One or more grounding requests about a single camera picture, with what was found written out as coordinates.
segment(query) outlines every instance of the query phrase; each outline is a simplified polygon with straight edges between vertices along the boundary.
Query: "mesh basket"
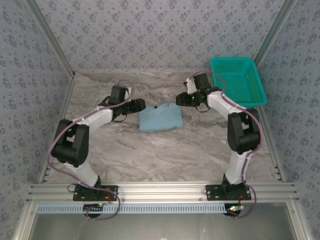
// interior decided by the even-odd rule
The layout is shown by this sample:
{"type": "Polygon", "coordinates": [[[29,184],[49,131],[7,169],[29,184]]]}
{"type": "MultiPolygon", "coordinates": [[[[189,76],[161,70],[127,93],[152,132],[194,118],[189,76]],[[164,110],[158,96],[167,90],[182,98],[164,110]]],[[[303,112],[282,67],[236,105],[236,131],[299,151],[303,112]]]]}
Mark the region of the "mesh basket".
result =
{"type": "MultiPolygon", "coordinates": [[[[255,62],[247,57],[216,57],[211,59],[213,72],[226,83],[225,94],[237,104],[254,108],[265,105],[267,97],[255,62]]],[[[214,85],[223,89],[221,80],[213,76],[214,85]]]]}

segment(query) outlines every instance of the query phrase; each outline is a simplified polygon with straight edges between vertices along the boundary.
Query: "gray marble table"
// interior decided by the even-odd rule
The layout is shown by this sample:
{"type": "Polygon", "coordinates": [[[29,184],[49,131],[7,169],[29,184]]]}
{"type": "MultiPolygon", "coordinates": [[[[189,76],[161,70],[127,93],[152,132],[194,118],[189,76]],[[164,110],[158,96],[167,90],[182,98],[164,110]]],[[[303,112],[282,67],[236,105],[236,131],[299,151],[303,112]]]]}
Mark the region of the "gray marble table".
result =
{"type": "MultiPolygon", "coordinates": [[[[130,81],[135,87],[133,98],[143,98],[149,106],[175,102],[175,97],[186,90],[183,82],[189,75],[188,72],[78,73],[66,118],[78,118],[93,110],[120,80],[130,81]]],[[[87,160],[103,182],[222,180],[231,155],[226,120],[214,109],[199,113],[183,107],[182,116],[183,129],[156,133],[139,131],[138,114],[129,115],[121,123],[105,124],[90,135],[87,160]]],[[[247,179],[276,179],[265,142],[252,156],[247,179]]],[[[54,171],[48,181],[73,182],[54,171]]]]}

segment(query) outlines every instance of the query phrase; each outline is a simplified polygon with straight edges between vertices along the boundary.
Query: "patterned wallpaper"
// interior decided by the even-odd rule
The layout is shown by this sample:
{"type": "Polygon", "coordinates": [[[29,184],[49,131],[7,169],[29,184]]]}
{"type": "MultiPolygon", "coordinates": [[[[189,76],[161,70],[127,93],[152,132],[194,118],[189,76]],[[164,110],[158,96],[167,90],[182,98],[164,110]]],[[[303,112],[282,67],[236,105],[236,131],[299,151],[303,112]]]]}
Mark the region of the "patterned wallpaper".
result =
{"type": "Polygon", "coordinates": [[[286,179],[320,239],[320,1],[300,0],[259,69],[286,179]]]}
{"type": "Polygon", "coordinates": [[[203,69],[253,58],[283,0],[36,0],[73,70],[203,69]]]}
{"type": "Polygon", "coordinates": [[[0,1],[0,239],[38,181],[68,77],[22,0],[0,1]]]}

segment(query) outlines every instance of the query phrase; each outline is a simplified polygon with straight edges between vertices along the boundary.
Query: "blue cloth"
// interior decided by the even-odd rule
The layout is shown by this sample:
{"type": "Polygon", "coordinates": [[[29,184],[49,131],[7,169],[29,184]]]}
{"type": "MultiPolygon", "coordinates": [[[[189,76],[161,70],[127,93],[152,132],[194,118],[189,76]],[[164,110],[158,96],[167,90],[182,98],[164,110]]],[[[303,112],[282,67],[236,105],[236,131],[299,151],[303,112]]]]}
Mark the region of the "blue cloth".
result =
{"type": "Polygon", "coordinates": [[[158,132],[169,129],[182,129],[181,107],[173,102],[157,106],[147,106],[139,112],[139,130],[141,132],[158,132]]]}

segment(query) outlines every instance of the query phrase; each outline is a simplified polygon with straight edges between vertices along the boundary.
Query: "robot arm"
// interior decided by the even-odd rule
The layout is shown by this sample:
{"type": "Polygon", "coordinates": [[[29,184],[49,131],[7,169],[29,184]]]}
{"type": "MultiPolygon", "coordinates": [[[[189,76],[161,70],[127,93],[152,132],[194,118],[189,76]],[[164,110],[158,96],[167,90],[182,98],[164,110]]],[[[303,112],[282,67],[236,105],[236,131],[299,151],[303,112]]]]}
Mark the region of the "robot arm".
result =
{"type": "MultiPolygon", "coordinates": [[[[228,199],[238,197],[237,189],[243,189],[242,167],[247,153],[256,149],[260,143],[259,128],[249,115],[231,106],[222,98],[221,89],[212,87],[205,73],[194,76],[194,83],[187,79],[184,84],[188,91],[176,97],[177,105],[198,107],[200,104],[205,104],[208,108],[217,110],[228,121],[227,142],[232,152],[229,167],[223,176],[221,185],[228,199]]],[[[258,119],[258,112],[254,108],[247,109],[247,111],[258,119]]],[[[248,164],[244,169],[243,179],[246,179],[247,166],[248,164]]]]}
{"type": "Polygon", "coordinates": [[[130,100],[118,107],[111,107],[124,102],[130,93],[130,88],[115,85],[112,87],[111,95],[106,97],[95,110],[90,112],[92,114],[86,114],[86,116],[90,115],[89,117],[85,119],[80,117],[74,120],[62,119],[58,124],[55,138],[72,122],[82,119],[62,135],[54,146],[51,155],[72,171],[81,182],[91,187],[99,188],[101,180],[92,170],[88,161],[86,161],[89,153],[89,134],[102,125],[110,123],[119,115],[137,113],[146,108],[145,101],[141,98],[130,100]]]}

